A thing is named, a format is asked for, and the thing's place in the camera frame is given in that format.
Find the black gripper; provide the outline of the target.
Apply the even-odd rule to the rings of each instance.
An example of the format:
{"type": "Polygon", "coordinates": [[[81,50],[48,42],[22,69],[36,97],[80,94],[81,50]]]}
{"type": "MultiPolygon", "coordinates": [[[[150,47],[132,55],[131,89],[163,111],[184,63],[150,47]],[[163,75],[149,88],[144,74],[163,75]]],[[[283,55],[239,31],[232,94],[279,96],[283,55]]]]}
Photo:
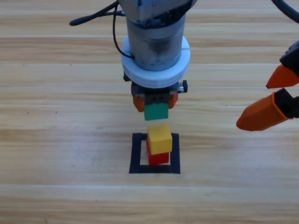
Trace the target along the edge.
{"type": "Polygon", "coordinates": [[[266,87],[282,88],[247,106],[236,122],[245,131],[263,131],[299,117],[299,97],[293,97],[284,87],[299,83],[299,41],[292,44],[280,60],[266,87]]]}
{"type": "Polygon", "coordinates": [[[178,95],[188,91],[186,80],[163,88],[149,88],[133,82],[127,74],[123,75],[123,79],[131,81],[133,103],[138,112],[144,112],[144,104],[168,103],[169,109],[172,109],[178,101],[178,95]]]}

